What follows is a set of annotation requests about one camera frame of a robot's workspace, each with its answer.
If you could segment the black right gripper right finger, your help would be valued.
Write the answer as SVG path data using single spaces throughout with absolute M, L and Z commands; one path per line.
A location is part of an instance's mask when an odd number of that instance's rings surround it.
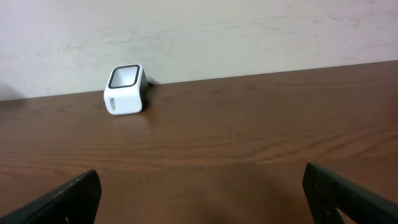
M 397 204 L 330 170 L 309 162 L 302 187 L 316 224 L 343 223 L 342 211 L 355 223 L 397 223 Z

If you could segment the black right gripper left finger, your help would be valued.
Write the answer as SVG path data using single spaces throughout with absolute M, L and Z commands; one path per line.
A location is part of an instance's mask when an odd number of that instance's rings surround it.
M 1 223 L 95 222 L 101 198 L 97 171 L 88 170 L 47 194 L 1 217 Z

